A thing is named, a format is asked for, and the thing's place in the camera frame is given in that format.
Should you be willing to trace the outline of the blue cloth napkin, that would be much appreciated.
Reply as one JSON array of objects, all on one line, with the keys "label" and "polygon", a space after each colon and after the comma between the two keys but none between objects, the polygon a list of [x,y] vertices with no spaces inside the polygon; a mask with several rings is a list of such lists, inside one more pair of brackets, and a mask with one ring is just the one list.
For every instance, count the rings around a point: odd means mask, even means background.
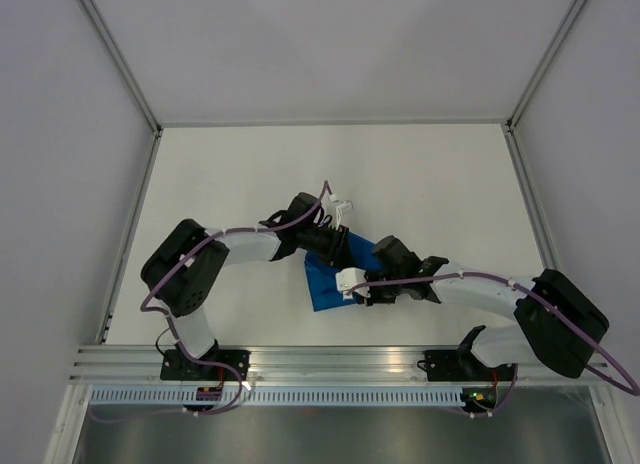
[{"label": "blue cloth napkin", "polygon": [[[380,270],[382,268],[377,258],[373,256],[373,242],[353,233],[349,233],[348,242],[355,260],[354,267],[364,270]],[[338,270],[321,262],[316,253],[308,252],[306,254],[304,266],[310,299],[315,312],[358,303],[353,298],[343,298],[342,293],[336,288],[335,275]]]}]

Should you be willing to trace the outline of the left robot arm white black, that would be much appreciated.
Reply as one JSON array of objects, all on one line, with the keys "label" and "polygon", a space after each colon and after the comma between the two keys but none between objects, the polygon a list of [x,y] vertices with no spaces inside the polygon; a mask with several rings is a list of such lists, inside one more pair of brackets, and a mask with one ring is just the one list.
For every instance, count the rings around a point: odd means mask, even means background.
[{"label": "left robot arm white black", "polygon": [[218,342],[203,305],[220,271],[234,264],[276,262],[298,250],[335,269],[353,267],[343,225],[352,208],[325,184],[318,197],[300,192],[287,208],[254,226],[215,230],[184,219],[142,267],[148,294],[140,310],[161,314],[184,355],[184,369],[195,379],[209,379],[218,368]]}]

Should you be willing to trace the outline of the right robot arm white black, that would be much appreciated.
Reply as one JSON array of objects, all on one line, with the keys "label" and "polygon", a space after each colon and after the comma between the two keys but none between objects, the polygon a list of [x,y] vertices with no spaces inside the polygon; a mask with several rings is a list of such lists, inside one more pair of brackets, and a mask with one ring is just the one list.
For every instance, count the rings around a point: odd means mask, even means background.
[{"label": "right robot arm white black", "polygon": [[366,304],[414,300],[478,309],[508,325],[473,327],[456,348],[459,372],[478,379],[503,365],[541,364],[570,379],[582,375],[609,329],[604,314],[561,272],[536,277],[494,275],[444,257],[419,258],[390,235],[372,250],[377,270],[358,271],[341,285]]}]

